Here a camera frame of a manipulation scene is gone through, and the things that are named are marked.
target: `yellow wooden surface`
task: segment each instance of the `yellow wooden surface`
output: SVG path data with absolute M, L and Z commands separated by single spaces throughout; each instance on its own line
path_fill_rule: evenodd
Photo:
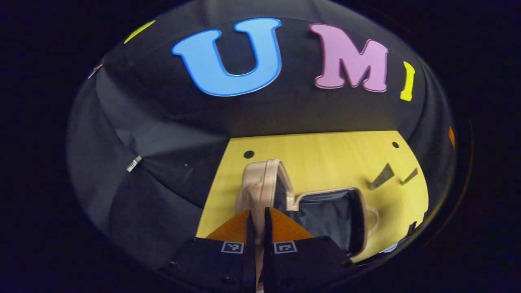
M 253 158 L 244 152 L 254 151 Z M 228 143 L 201 216 L 197 237 L 206 237 L 234 216 L 242 172 L 247 164 L 279 158 L 296 194 L 321 189 L 358 187 L 367 204 L 380 214 L 365 250 L 353 258 L 366 259 L 403 238 L 409 225 L 423 221 L 428 206 L 427 184 L 413 152 L 397 131 L 332 132 L 234 138 Z M 389 163 L 395 176 L 374 191 L 368 189 Z M 418 175 L 401 180 L 418 168 Z

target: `bag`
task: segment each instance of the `bag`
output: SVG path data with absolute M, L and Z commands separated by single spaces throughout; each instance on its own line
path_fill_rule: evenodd
M 279 159 L 248 164 L 235 202 L 236 213 L 251 209 L 258 246 L 264 239 L 265 207 L 276 208 L 315 237 L 330 237 L 349 257 L 364 250 L 368 235 L 378 226 L 378 211 L 365 205 L 358 188 L 311 191 L 297 197 Z M 368 213 L 376 217 L 371 230 L 367 228 Z

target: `blue letter u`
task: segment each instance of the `blue letter u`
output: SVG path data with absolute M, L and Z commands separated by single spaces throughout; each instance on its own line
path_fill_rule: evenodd
M 274 81 L 280 72 L 280 52 L 275 29 L 281 22 L 275 18 L 255 18 L 236 23 L 236 31 L 250 37 L 257 60 L 255 69 L 243 75 L 231 75 L 222 65 L 215 40 L 219 30 L 208 30 L 190 36 L 172 48 L 181 55 L 192 80 L 203 92 L 216 96 L 233 96 L 259 90 Z

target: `letter m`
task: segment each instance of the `letter m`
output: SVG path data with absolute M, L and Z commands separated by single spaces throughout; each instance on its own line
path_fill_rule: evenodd
M 373 92 L 387 89 L 387 54 L 389 50 L 382 44 L 368 40 L 360 53 L 349 36 L 341 29 L 315 23 L 309 29 L 318 34 L 322 41 L 324 64 L 322 75 L 315 78 L 315 85 L 324 89 L 337 89 L 345 85 L 340 76 L 341 65 L 349 79 L 349 84 L 356 88 L 369 70 L 369 77 L 364 80 L 363 88 Z

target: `beige bag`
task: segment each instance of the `beige bag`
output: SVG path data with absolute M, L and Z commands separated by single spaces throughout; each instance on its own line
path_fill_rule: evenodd
M 349 201 L 349 203 L 345 203 L 345 205 L 350 207 L 350 215 L 353 217 L 356 216 L 355 221 L 352 221 L 356 223 L 349 229 L 349 236 L 353 238 L 350 240 L 350 243 L 353 245 L 349 245 L 353 250 L 350 252 L 350 257 L 354 257 L 364 250 L 367 236 L 378 226 L 378 212 L 376 209 L 365 205 L 361 192 L 357 188 L 344 187 L 312 191 L 296 197 L 288 173 L 281 160 L 272 159 L 250 163 L 246 166 L 242 177 L 242 188 L 235 203 L 236 213 L 240 213 L 248 208 L 251 209 L 255 226 L 255 244 L 258 246 L 262 244 L 264 239 L 264 208 L 274 207 L 276 190 L 278 190 L 277 198 L 279 202 L 275 208 L 292 217 L 297 222 L 299 222 L 299 217 L 305 217 L 305 215 L 298 215 L 301 203 L 319 202 L 321 204 L 330 204 L 333 203 L 333 201 L 339 202 L 339 200 Z M 376 223 L 371 230 L 367 229 L 367 216 L 369 212 L 374 213 L 376 218 Z M 312 230 L 312 227 L 302 226 L 308 230 L 310 230 L 310 228 Z

